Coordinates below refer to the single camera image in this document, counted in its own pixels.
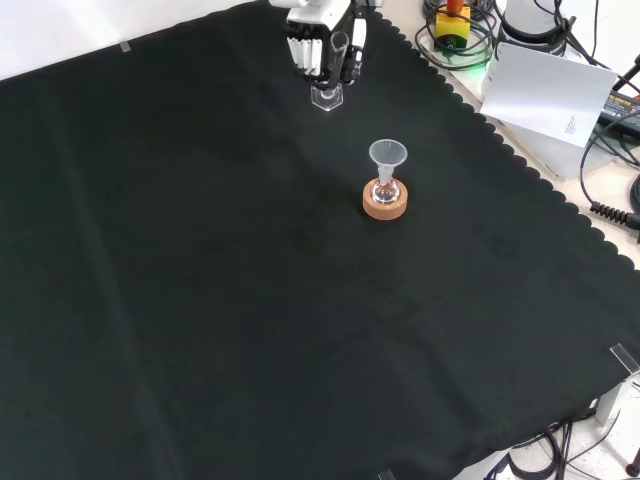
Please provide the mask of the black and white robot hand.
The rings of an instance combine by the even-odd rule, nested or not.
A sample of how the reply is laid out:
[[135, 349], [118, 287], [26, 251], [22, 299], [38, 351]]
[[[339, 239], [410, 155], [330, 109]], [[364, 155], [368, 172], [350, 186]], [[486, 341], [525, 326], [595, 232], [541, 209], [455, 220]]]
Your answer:
[[288, 10], [286, 38], [296, 72], [326, 90], [361, 74], [367, 16], [377, 1], [273, 1]]

